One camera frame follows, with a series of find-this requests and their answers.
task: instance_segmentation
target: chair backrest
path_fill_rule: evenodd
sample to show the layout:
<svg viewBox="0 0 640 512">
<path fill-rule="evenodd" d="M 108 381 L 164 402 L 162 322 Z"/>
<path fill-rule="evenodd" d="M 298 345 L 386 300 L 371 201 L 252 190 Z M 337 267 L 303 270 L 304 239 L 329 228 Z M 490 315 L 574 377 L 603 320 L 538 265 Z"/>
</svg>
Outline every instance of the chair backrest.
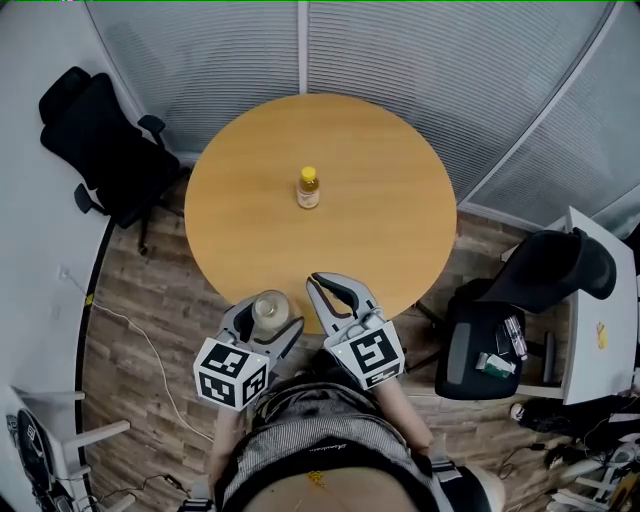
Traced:
<svg viewBox="0 0 640 512">
<path fill-rule="evenodd" d="M 142 133 L 127 120 L 105 73 L 93 78 L 73 67 L 40 100 L 40 142 L 75 167 L 87 188 L 113 180 L 118 162 Z"/>
<path fill-rule="evenodd" d="M 541 313 L 576 290 L 606 299 L 615 284 L 615 261 L 600 242 L 578 228 L 539 231 L 518 246 L 477 300 Z"/>
</svg>

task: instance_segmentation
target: wooden floor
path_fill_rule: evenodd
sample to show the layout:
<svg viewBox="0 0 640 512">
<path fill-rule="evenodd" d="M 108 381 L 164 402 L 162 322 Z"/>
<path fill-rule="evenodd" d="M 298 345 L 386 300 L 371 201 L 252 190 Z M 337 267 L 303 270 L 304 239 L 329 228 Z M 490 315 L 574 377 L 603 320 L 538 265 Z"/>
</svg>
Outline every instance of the wooden floor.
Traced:
<svg viewBox="0 0 640 512">
<path fill-rule="evenodd" d="M 172 197 L 176 208 L 184 202 L 185 184 Z M 216 332 L 229 304 L 204 279 L 191 256 L 184 221 L 161 209 L 154 210 L 148 237 L 149 253 L 137 253 L 137 227 L 113 233 L 96 290 L 96 300 L 127 315 L 144 329 L 155 344 L 167 371 L 169 387 L 182 415 L 195 428 L 213 435 L 216 410 L 196 399 L 192 364 L 205 337 Z M 454 250 L 445 271 L 422 302 L 444 315 L 456 287 L 477 277 L 492 277 L 501 266 L 499 255 L 518 243 L 524 233 L 499 223 L 460 214 Z M 538 317 L 527 317 L 527 338 L 542 339 L 553 329 L 566 340 L 567 307 L 561 305 Z M 437 349 L 430 339 L 429 321 L 409 309 L 394 318 L 407 360 L 415 361 Z M 321 336 L 305 335 L 287 359 L 284 374 L 305 364 L 320 347 Z M 509 419 L 512 403 L 523 400 L 455 402 L 435 395 L 433 367 L 404 377 L 411 401 L 436 434 L 446 434 L 449 454 L 457 461 L 480 464 L 494 471 L 519 446 L 536 441 L 556 442 L 522 429 Z M 538 368 L 529 368 L 534 375 Z M 127 323 L 92 309 L 84 358 L 83 405 L 86 429 L 120 419 L 131 429 L 87 449 L 94 494 L 100 498 L 117 489 L 138 487 L 156 474 L 169 473 L 189 489 L 202 479 L 208 464 L 210 443 L 184 427 L 176 417 L 164 390 L 155 356 Z M 512 457 L 516 465 L 505 480 L 506 509 L 521 512 L 543 510 L 541 496 L 554 487 L 554 474 L 542 464 L 544 452 L 523 450 Z M 181 493 L 162 479 L 151 480 L 144 491 L 133 491 L 133 510 L 175 511 Z M 123 494 L 104 504 L 110 505 Z"/>
</svg>

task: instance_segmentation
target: person's arm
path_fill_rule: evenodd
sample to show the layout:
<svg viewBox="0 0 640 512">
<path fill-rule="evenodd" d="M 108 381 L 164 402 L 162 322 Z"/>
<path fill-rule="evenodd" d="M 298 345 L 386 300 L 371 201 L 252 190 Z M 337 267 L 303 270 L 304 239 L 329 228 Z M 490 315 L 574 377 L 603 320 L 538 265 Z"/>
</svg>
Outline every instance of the person's arm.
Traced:
<svg viewBox="0 0 640 512">
<path fill-rule="evenodd" d="M 245 434 L 246 419 L 245 411 L 238 412 L 227 407 L 220 407 L 218 410 L 209 470 L 209 488 L 212 497 L 214 486 L 222 476 L 224 468 L 227 467 L 233 449 Z"/>
<path fill-rule="evenodd" d="M 418 416 L 398 380 L 395 377 L 387 379 L 371 391 L 378 400 L 385 418 L 402 434 L 409 448 L 427 455 L 433 434 Z"/>
</svg>

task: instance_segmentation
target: round wooden table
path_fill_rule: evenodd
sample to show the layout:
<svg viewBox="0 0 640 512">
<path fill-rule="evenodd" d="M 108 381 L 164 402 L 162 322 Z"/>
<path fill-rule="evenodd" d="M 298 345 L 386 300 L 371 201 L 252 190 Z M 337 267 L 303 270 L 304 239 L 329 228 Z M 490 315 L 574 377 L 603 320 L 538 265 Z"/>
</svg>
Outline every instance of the round wooden table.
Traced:
<svg viewBox="0 0 640 512">
<path fill-rule="evenodd" d="M 318 171 L 320 204 L 296 202 L 306 165 Z M 185 204 L 200 269 L 229 302 L 281 290 L 322 328 L 307 296 L 312 272 L 365 283 L 387 318 L 417 301 L 453 246 L 449 177 L 410 125 L 362 100 L 307 94 L 241 115 L 209 143 Z"/>
</svg>

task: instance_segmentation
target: yellow bottle cap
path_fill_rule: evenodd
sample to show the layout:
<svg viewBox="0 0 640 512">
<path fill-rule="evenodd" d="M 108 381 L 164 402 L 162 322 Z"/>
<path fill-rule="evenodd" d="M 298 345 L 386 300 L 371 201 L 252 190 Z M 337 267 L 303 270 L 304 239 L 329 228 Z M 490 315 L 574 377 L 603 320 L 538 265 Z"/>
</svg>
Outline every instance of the yellow bottle cap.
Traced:
<svg viewBox="0 0 640 512">
<path fill-rule="evenodd" d="M 315 167 L 303 167 L 302 171 L 300 171 L 300 175 L 304 181 L 313 181 L 316 179 L 316 169 Z"/>
</svg>

